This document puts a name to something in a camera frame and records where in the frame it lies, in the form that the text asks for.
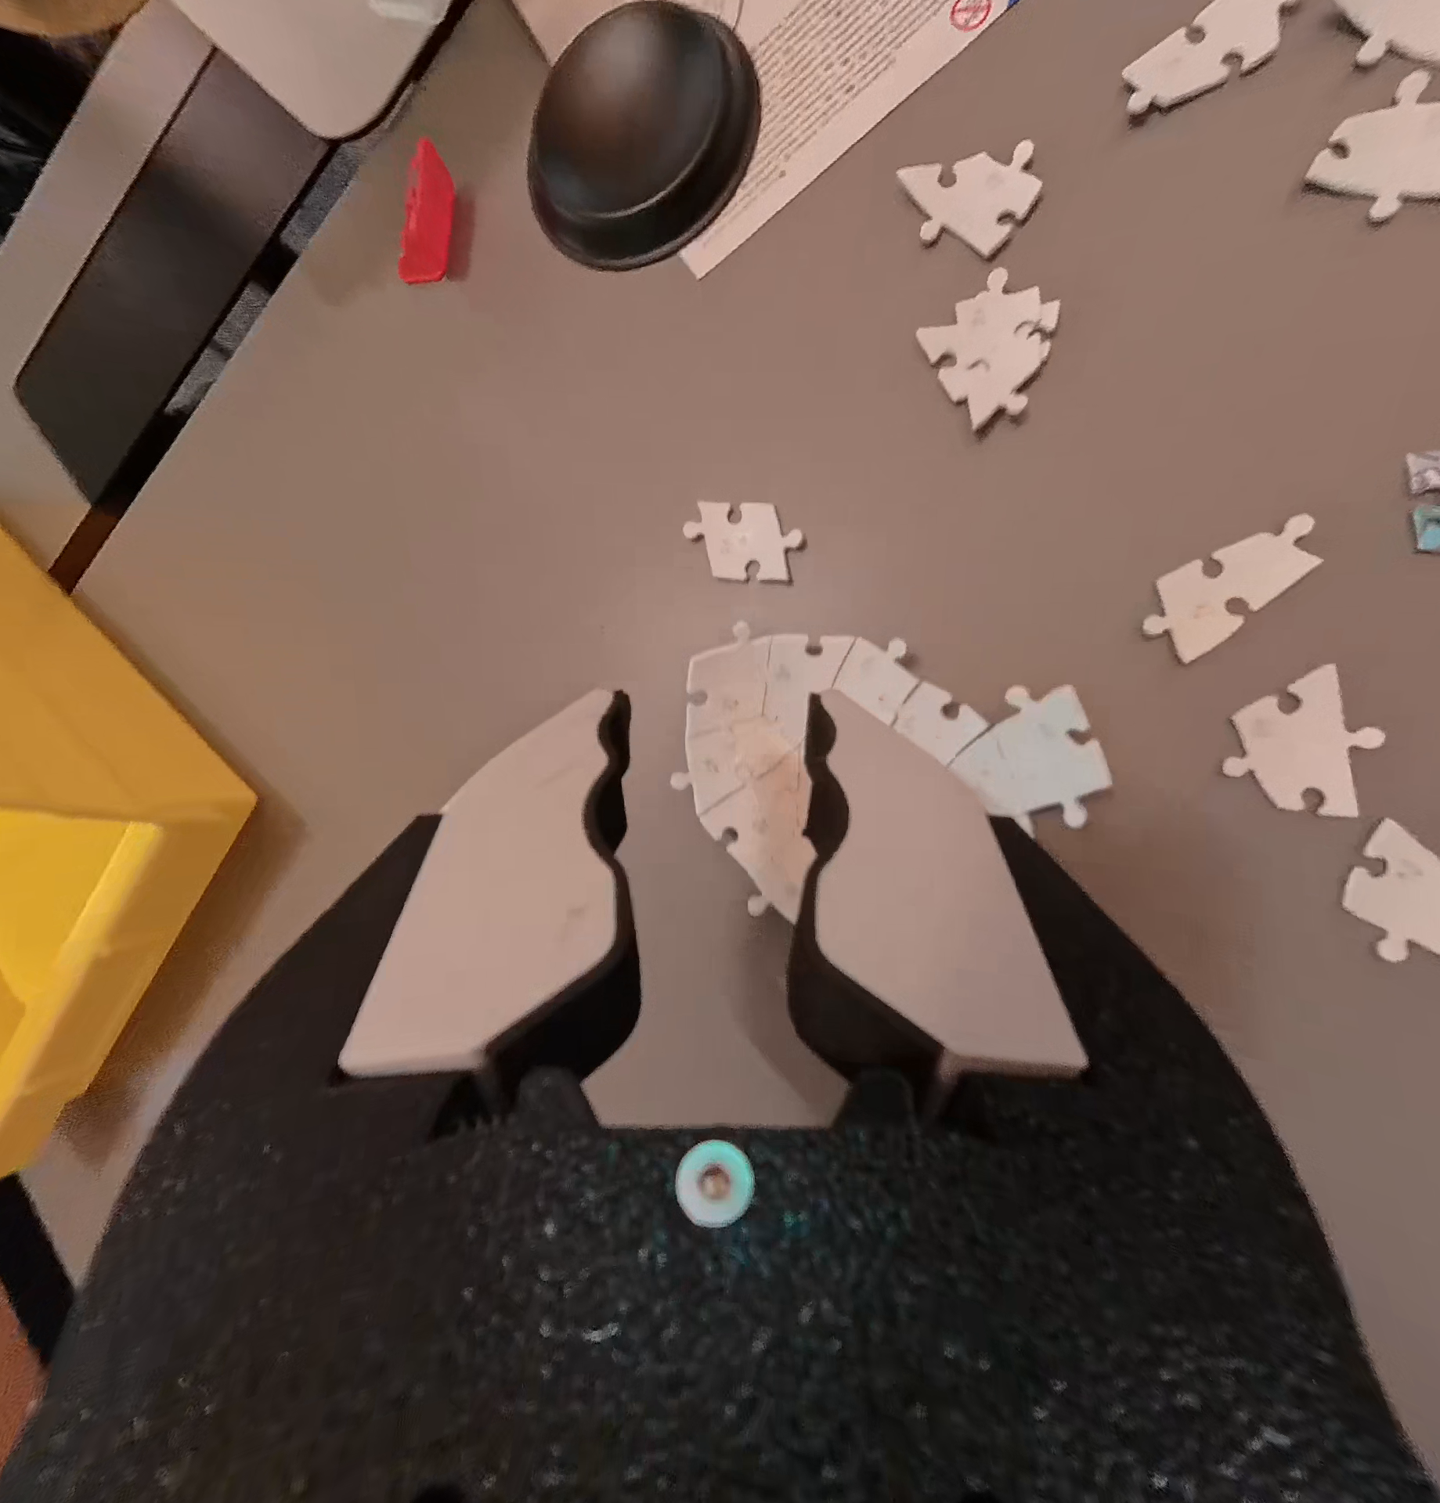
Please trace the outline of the yellow plastic bin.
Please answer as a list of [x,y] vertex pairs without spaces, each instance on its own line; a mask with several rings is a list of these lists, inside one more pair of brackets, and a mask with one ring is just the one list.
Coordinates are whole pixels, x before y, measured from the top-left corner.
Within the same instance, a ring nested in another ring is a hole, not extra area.
[[0,527],[0,1180],[105,1068],[255,807]]

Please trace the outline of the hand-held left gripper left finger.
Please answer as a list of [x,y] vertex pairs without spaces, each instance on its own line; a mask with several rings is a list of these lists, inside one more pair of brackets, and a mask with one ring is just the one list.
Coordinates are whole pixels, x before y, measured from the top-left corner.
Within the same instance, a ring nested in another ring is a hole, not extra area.
[[338,1066],[472,1075],[509,1102],[540,1070],[589,1080],[631,1040],[641,964],[628,833],[631,699],[596,689],[441,808]]

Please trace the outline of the arc-shaped assembled puzzle section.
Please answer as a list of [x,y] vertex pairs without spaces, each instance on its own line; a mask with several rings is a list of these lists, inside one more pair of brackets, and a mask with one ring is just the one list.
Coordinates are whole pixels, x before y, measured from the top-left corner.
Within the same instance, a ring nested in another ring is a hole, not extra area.
[[951,765],[990,723],[907,668],[901,639],[881,647],[854,634],[753,634],[745,622],[725,646],[690,663],[686,768],[703,830],[748,875],[748,912],[799,919],[815,847],[805,833],[812,780],[805,766],[814,696],[839,691],[852,704]]

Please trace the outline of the small red plastic object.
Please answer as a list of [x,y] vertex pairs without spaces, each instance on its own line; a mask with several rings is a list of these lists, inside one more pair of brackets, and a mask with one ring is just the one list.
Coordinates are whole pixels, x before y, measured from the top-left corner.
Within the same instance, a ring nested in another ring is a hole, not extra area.
[[430,140],[420,140],[410,165],[398,277],[428,287],[448,277],[453,259],[457,193],[453,175]]

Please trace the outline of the black round ball stand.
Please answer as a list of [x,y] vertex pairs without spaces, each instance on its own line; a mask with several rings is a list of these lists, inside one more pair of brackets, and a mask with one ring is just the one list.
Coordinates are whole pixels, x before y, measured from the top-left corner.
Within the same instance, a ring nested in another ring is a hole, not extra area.
[[634,272],[710,230],[760,135],[762,79],[725,19],[623,4],[550,68],[527,148],[530,207],[571,262]]

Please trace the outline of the white instruction leaflet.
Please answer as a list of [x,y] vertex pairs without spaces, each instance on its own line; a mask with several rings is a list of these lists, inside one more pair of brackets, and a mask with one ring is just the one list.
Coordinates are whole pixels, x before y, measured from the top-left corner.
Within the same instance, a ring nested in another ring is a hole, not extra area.
[[701,281],[799,198],[1011,2],[703,4],[747,46],[762,131],[728,208],[679,257]]

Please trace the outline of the scatter of white pieces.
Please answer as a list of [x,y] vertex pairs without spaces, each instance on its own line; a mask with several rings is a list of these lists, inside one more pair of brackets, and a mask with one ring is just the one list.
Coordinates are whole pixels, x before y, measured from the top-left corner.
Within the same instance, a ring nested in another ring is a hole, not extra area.
[[[1368,822],[1353,941],[1440,957],[1440,833],[1355,761],[1440,733],[1440,585],[1379,492],[1440,378],[1440,66],[1350,84],[1345,36],[1440,4],[1011,4],[1008,39],[889,128],[886,177],[753,297],[783,478],[686,473],[685,539],[787,579],[844,480],[862,592],[889,562],[968,597],[980,671],[1038,632],[1107,678],[1141,636],[1144,701],[1110,745],[1135,780],[1184,738],[1280,818]],[[1440,418],[1440,398],[1429,403]],[[1414,800],[1440,817],[1440,753]]]

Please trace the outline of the light office table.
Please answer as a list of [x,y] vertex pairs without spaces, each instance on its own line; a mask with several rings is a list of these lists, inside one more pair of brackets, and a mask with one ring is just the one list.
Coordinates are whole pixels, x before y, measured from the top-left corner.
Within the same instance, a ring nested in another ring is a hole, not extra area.
[[338,146],[173,4],[115,41],[0,247],[0,527],[39,567],[140,490]]

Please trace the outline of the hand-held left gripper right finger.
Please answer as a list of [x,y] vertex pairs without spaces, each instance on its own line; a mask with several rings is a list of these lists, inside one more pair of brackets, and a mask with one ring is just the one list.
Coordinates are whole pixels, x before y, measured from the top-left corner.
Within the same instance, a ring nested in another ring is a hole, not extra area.
[[805,877],[788,1018],[857,1083],[944,1108],[973,1078],[1090,1068],[993,817],[948,768],[839,691],[809,701]]

